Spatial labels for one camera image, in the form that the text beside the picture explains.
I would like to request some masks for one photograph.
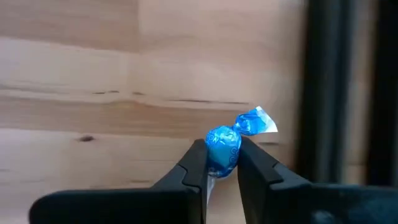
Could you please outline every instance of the wooden surface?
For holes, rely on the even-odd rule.
[[[349,184],[363,181],[373,2],[358,4]],[[257,105],[279,133],[253,140],[292,166],[304,12],[290,0],[0,0],[0,223],[27,223],[56,190],[150,186],[193,139]],[[208,223],[244,223],[235,173]]]

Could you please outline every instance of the blue foil wrapper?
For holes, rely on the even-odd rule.
[[[208,148],[208,175],[222,178],[236,167],[241,147],[241,134],[252,136],[278,132],[275,122],[260,107],[241,114],[233,126],[219,126],[206,135]]]

